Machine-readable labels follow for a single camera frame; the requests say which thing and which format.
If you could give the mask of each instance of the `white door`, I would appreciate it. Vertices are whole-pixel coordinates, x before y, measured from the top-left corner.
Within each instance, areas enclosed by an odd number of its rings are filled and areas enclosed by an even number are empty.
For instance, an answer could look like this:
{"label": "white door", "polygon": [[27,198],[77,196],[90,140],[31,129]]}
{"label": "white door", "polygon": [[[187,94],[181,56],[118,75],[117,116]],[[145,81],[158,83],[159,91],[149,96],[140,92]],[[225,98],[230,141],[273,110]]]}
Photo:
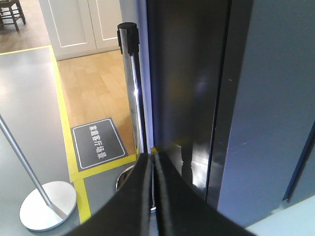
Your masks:
{"label": "white door", "polygon": [[117,25],[122,23],[119,0],[89,0],[96,47],[117,49]]}
{"label": "white door", "polygon": [[96,49],[88,0],[39,0],[39,3],[57,59]]}

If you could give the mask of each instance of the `yellow tape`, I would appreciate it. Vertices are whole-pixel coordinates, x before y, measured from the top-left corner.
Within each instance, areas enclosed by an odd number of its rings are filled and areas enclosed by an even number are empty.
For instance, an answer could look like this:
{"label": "yellow tape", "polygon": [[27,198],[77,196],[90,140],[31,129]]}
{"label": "yellow tape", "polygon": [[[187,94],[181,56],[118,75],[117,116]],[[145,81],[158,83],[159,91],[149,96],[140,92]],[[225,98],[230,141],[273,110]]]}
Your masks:
{"label": "yellow tape", "polygon": [[25,52],[25,51],[35,50],[35,49],[48,48],[48,47],[51,47],[51,45],[41,46],[41,47],[36,47],[36,48],[21,49],[21,50],[7,52],[7,53],[0,53],[0,55],[11,54],[11,53],[19,53],[19,52]]}
{"label": "yellow tape", "polygon": [[91,217],[91,209],[87,190],[85,188],[84,179],[74,182],[74,188],[77,191],[78,210],[80,216],[80,223],[84,223]]}
{"label": "yellow tape", "polygon": [[75,151],[73,146],[73,140],[71,136],[71,129],[69,124],[69,119],[67,115],[67,110],[65,107],[64,102],[64,96],[63,96],[63,88],[61,85],[60,75],[58,71],[58,65],[56,62],[56,58],[54,55],[53,48],[49,46],[49,51],[51,55],[51,62],[53,64],[54,69],[54,78],[56,82],[56,90],[57,90],[57,98],[58,98],[58,104],[59,104],[59,110],[60,110],[60,118],[61,123],[63,127],[63,139],[64,139],[64,145],[65,145],[65,152],[67,156],[67,162],[68,162],[68,169],[69,169],[69,176],[72,176],[73,174],[76,174],[79,172],[77,160],[75,157]]}
{"label": "yellow tape", "polygon": [[111,162],[105,163],[103,165],[99,165],[99,166],[90,168],[86,171],[81,171],[81,172],[78,172],[76,174],[73,174],[70,176],[70,179],[71,179],[71,181],[77,181],[79,179],[90,177],[90,176],[102,173],[104,171],[108,171],[108,170],[111,170],[113,168],[128,164],[128,163],[133,162],[135,160],[136,160],[135,154],[130,155],[130,156],[126,156],[126,157],[117,159],[115,161],[111,161]]}
{"label": "yellow tape", "polygon": [[157,152],[157,149],[155,147],[151,148],[151,152],[152,153],[156,153]]}

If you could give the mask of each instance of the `metal pole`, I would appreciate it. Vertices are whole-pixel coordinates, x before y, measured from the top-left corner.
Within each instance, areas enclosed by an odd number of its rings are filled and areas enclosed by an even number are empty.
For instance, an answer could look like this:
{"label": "metal pole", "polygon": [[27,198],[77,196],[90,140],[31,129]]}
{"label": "metal pole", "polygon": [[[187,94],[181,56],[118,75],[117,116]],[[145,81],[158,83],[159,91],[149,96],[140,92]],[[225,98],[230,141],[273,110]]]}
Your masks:
{"label": "metal pole", "polygon": [[132,131],[137,156],[148,152],[139,67],[139,33],[136,23],[118,25],[118,43],[124,56],[124,67]]}
{"label": "metal pole", "polygon": [[51,207],[52,206],[51,200],[49,199],[49,197],[47,196],[44,188],[41,186],[40,182],[38,181],[34,171],[32,170],[31,166],[29,165],[29,163],[28,163],[27,159],[25,158],[24,154],[22,153],[19,145],[16,143],[14,137],[12,136],[8,126],[4,122],[4,120],[3,120],[1,115],[0,115],[0,128],[1,128],[2,132],[4,133],[6,139],[10,143],[11,147],[13,148],[14,152],[16,153],[18,158],[20,159],[20,161],[21,161],[22,165],[24,166],[26,172],[31,177],[33,183],[35,184],[35,186],[38,189],[39,193],[43,197],[45,203],[47,204],[47,206]]}

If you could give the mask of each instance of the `stanchion base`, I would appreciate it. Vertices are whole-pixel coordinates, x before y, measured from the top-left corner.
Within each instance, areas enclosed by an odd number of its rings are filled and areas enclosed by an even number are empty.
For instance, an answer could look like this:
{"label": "stanchion base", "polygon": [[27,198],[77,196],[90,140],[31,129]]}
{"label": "stanchion base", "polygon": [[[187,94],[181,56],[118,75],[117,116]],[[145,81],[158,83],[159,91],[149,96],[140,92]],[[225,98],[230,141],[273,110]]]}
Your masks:
{"label": "stanchion base", "polygon": [[29,230],[45,231],[57,227],[75,209],[77,198],[75,189],[71,184],[54,181],[44,184],[43,188],[51,202],[57,209],[61,210],[61,213],[57,214],[48,207],[39,191],[35,189],[25,198],[20,209],[21,222]]}

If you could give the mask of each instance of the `wooden chair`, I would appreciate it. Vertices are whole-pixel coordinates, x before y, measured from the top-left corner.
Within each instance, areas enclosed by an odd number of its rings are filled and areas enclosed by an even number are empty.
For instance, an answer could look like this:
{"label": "wooden chair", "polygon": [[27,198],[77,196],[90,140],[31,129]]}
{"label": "wooden chair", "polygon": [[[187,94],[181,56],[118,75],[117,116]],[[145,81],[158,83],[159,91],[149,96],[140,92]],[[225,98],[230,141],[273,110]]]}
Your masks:
{"label": "wooden chair", "polygon": [[[17,9],[12,9],[12,6],[14,4],[16,4]],[[0,0],[0,27],[4,25],[15,25],[16,31],[19,31],[19,27],[16,21],[20,18],[22,18],[23,23],[25,25],[26,21],[19,0]],[[6,19],[12,19],[13,23],[4,23],[3,20]]]}

